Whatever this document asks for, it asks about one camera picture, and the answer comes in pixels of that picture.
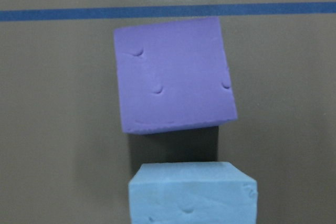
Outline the purple foam block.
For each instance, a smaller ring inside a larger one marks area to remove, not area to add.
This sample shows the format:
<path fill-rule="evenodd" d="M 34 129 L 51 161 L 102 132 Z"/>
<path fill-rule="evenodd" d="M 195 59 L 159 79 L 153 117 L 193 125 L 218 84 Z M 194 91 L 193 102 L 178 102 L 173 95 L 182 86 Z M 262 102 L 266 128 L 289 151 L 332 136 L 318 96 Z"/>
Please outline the purple foam block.
<path fill-rule="evenodd" d="M 237 119 L 218 17 L 114 31 L 122 130 L 219 126 Z"/>

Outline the brown paper table cover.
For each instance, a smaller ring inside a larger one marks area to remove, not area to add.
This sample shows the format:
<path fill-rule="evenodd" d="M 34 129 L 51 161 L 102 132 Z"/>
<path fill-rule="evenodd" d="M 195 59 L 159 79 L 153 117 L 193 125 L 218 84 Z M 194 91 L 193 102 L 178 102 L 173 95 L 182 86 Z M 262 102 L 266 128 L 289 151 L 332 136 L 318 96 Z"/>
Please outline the brown paper table cover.
<path fill-rule="evenodd" d="M 129 223 L 141 164 L 216 160 L 258 223 L 335 223 L 335 14 L 222 16 L 238 120 L 127 135 L 113 31 L 155 22 L 1 23 L 1 223 Z"/>

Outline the light blue foam block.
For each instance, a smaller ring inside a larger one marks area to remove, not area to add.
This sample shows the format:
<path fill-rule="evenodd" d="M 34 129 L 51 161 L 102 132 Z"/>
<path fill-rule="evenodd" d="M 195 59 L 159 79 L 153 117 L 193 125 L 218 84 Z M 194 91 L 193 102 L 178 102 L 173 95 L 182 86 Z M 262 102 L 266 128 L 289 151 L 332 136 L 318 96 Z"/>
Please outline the light blue foam block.
<path fill-rule="evenodd" d="M 257 182 L 229 162 L 142 164 L 128 189 L 132 223 L 257 221 Z"/>

